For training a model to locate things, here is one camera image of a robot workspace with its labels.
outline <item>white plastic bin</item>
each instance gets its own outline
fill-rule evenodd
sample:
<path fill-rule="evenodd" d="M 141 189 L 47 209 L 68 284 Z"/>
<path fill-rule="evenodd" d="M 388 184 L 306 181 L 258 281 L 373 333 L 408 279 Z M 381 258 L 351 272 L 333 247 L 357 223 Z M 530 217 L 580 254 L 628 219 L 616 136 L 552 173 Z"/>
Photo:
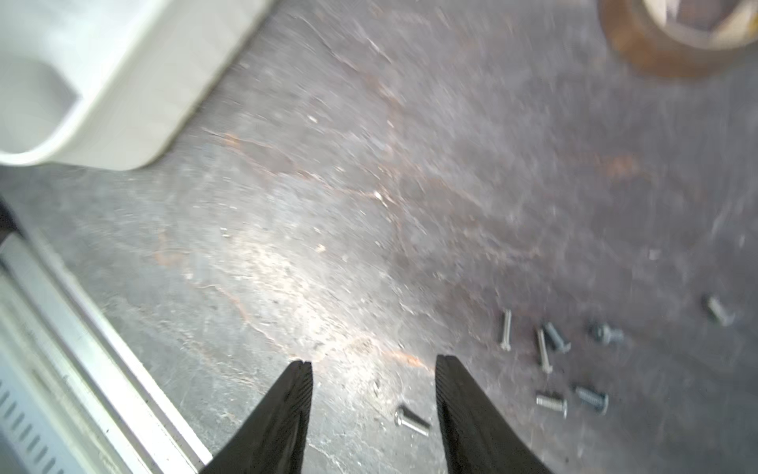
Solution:
<path fill-rule="evenodd" d="M 0 164 L 157 158 L 274 0 L 0 0 Z"/>

